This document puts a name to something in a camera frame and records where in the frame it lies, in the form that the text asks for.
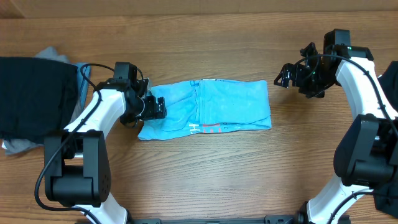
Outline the light blue printed t-shirt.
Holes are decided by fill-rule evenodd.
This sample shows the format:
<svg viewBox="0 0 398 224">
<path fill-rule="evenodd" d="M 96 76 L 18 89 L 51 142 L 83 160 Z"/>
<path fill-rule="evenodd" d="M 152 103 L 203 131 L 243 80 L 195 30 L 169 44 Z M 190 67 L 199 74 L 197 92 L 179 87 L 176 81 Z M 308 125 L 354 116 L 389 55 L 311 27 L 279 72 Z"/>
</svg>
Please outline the light blue printed t-shirt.
<svg viewBox="0 0 398 224">
<path fill-rule="evenodd" d="M 265 80 L 189 80 L 155 86 L 152 93 L 165 99 L 167 115 L 144 122 L 143 141 L 272 127 Z"/>
</svg>

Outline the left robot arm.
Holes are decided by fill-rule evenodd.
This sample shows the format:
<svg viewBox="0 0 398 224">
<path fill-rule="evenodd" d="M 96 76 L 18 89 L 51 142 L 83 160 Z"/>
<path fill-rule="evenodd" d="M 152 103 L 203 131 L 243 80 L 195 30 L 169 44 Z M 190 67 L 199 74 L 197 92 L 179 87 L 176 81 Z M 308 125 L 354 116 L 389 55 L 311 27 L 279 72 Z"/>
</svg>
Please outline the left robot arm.
<svg viewBox="0 0 398 224">
<path fill-rule="evenodd" d="M 129 62 L 117 62 L 113 77 L 93 87 L 90 104 L 61 131 L 44 139 L 44 168 L 35 184 L 37 204 L 48 211 L 77 211 L 91 223 L 132 223 L 128 209 L 111 194 L 105 139 L 114 123 L 133 128 L 138 121 L 164 119 L 165 100 L 150 91 L 150 80 Z M 39 197 L 43 185 L 49 201 Z"/>
</svg>

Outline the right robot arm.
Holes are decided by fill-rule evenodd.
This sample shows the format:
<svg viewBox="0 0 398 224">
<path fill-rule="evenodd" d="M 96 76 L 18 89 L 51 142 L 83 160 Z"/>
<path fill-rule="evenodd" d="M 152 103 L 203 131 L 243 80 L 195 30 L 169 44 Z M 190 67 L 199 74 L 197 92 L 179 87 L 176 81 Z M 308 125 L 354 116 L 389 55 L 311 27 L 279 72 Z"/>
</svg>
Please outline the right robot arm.
<svg viewBox="0 0 398 224">
<path fill-rule="evenodd" d="M 274 84 L 296 86 L 307 98 L 323 98 L 342 87 L 353 122 L 336 148 L 334 176 L 292 217 L 293 223 L 349 223 L 346 215 L 359 198 L 370 195 L 377 210 L 397 216 L 397 62 L 375 72 L 366 47 L 351 44 L 350 32 L 334 29 L 323 38 L 323 51 L 310 43 L 301 59 L 286 63 Z"/>
</svg>

